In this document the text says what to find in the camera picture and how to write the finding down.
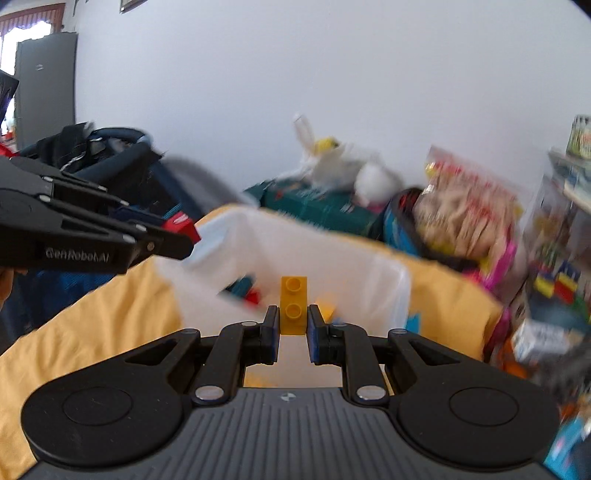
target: lego brick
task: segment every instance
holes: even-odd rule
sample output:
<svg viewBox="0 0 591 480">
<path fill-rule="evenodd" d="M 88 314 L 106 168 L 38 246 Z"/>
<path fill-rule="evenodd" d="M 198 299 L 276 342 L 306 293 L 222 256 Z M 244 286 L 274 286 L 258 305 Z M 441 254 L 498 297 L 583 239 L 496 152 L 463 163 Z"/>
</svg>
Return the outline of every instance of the lego brick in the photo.
<svg viewBox="0 0 591 480">
<path fill-rule="evenodd" d="M 554 295 L 554 284 L 539 275 L 535 279 L 534 288 L 549 299 Z"/>
<path fill-rule="evenodd" d="M 565 287 L 567 287 L 571 291 L 577 291 L 578 284 L 570 277 L 568 277 L 565 273 L 559 273 L 556 281 L 562 283 Z"/>
<path fill-rule="evenodd" d="M 574 303 L 574 292 L 561 281 L 554 284 L 554 295 L 567 305 L 572 305 Z"/>
<path fill-rule="evenodd" d="M 325 323 L 332 322 L 333 315 L 335 314 L 335 306 L 332 305 L 331 303 L 329 303 L 327 301 L 323 301 L 323 300 L 317 300 L 314 303 L 316 303 L 318 305 L 318 308 L 320 310 L 320 314 L 322 315 L 324 322 Z"/>
<path fill-rule="evenodd" d="M 562 265 L 558 269 L 558 273 L 564 273 L 567 277 L 572 278 L 574 281 L 579 281 L 581 272 L 574 268 L 568 261 L 563 260 Z"/>
<path fill-rule="evenodd" d="M 245 298 L 252 285 L 254 284 L 253 277 L 246 276 L 242 277 L 240 280 L 232 284 L 232 288 L 230 288 L 230 293 L 236 297 L 241 299 Z"/>
<path fill-rule="evenodd" d="M 257 288 L 251 288 L 246 294 L 246 297 L 244 297 L 244 300 L 253 305 L 259 305 L 261 302 L 261 292 Z"/>
<path fill-rule="evenodd" d="M 308 278 L 281 277 L 280 334 L 305 335 L 307 320 Z"/>
<path fill-rule="evenodd" d="M 201 237 L 195 229 L 194 221 L 184 212 L 179 212 L 173 217 L 169 218 L 162 228 L 169 232 L 180 233 L 187 235 L 192 241 L 193 245 L 201 240 Z"/>
</svg>

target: plastic storage container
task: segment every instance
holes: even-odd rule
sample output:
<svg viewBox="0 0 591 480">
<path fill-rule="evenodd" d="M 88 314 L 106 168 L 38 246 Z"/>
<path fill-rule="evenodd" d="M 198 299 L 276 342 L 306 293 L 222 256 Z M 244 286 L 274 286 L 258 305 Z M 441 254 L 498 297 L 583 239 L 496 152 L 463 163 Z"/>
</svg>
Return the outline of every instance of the plastic storage container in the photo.
<svg viewBox="0 0 591 480">
<path fill-rule="evenodd" d="M 370 335 L 386 336 L 406 323 L 410 275 L 393 257 L 249 207 L 230 208 L 197 230 L 202 240 L 188 259 L 157 260 L 174 283 L 183 317 L 190 319 L 186 326 L 202 335 L 217 335 L 238 321 L 261 322 L 267 306 L 280 303 L 282 276 L 307 277 L 308 304 L 335 305 L 335 317 Z M 262 293 L 258 310 L 220 294 L 245 275 L 254 275 Z M 250 367 L 247 373 L 278 387 L 341 383 L 339 368 L 310 364 L 305 336 L 282 335 L 278 364 Z"/>
</svg>

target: metal screw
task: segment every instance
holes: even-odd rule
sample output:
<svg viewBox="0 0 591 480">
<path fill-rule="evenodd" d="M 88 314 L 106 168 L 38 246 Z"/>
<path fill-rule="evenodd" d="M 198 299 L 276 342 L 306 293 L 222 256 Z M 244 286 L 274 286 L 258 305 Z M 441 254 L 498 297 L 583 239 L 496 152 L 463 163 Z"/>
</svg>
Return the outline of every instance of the metal screw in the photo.
<svg viewBox="0 0 591 480">
<path fill-rule="evenodd" d="M 361 400 L 379 400 L 386 396 L 386 391 L 377 385 L 365 385 L 357 389 L 357 396 Z"/>
<path fill-rule="evenodd" d="M 199 400 L 204 401 L 219 400 L 223 397 L 223 394 L 223 388 L 220 388 L 217 385 L 204 385 L 195 390 L 195 396 Z"/>
</svg>

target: person's hand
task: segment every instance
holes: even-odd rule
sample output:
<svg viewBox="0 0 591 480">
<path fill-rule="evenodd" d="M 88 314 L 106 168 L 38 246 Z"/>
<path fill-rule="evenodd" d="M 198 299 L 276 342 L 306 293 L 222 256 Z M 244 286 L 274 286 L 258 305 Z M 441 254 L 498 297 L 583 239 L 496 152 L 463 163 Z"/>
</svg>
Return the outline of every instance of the person's hand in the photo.
<svg viewBox="0 0 591 480">
<path fill-rule="evenodd" d="M 19 273 L 26 273 L 25 270 L 17 270 Z M 12 268 L 0 267 L 0 309 L 12 291 L 14 270 Z"/>
</svg>

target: shelf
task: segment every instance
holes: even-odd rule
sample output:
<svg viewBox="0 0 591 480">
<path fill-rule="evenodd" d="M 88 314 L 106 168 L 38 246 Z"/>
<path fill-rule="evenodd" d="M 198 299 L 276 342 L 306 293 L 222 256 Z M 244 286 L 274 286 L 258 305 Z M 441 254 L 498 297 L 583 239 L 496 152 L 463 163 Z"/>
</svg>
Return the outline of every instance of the shelf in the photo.
<svg viewBox="0 0 591 480">
<path fill-rule="evenodd" d="M 584 170 L 591 170 L 591 160 L 583 160 L 582 158 L 574 157 L 568 153 L 560 151 L 554 147 L 548 152 L 550 161 L 560 165 L 569 165 L 572 167 L 582 168 Z"/>
<path fill-rule="evenodd" d="M 581 182 L 589 185 L 591 161 L 568 155 L 557 148 L 550 150 L 548 156 L 554 168 L 554 183 L 560 193 L 591 215 L 591 192 L 579 186 Z"/>
</svg>

